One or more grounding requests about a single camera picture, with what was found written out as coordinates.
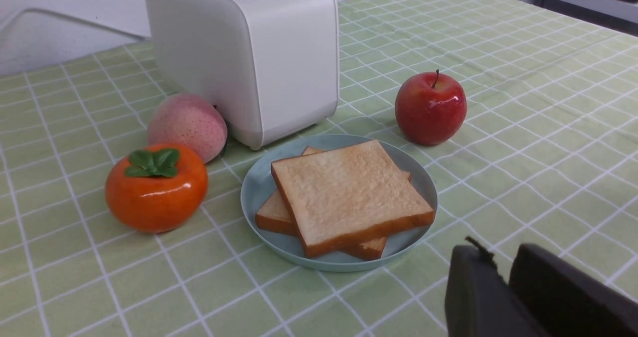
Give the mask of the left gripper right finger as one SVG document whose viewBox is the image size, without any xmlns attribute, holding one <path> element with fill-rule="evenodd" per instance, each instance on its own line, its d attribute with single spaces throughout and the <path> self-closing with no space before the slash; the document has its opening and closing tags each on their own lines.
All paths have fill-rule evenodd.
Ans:
<svg viewBox="0 0 638 337">
<path fill-rule="evenodd" d="M 638 306 L 536 244 L 519 246 L 509 286 L 550 337 L 635 337 Z"/>
</svg>

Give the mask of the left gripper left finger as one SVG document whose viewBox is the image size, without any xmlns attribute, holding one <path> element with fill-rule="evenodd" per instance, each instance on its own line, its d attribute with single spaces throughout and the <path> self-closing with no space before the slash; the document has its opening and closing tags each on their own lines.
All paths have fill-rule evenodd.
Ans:
<svg viewBox="0 0 638 337">
<path fill-rule="evenodd" d="M 445 290 L 450 337 L 548 337 L 497 271 L 494 254 L 471 236 L 454 246 Z"/>
</svg>

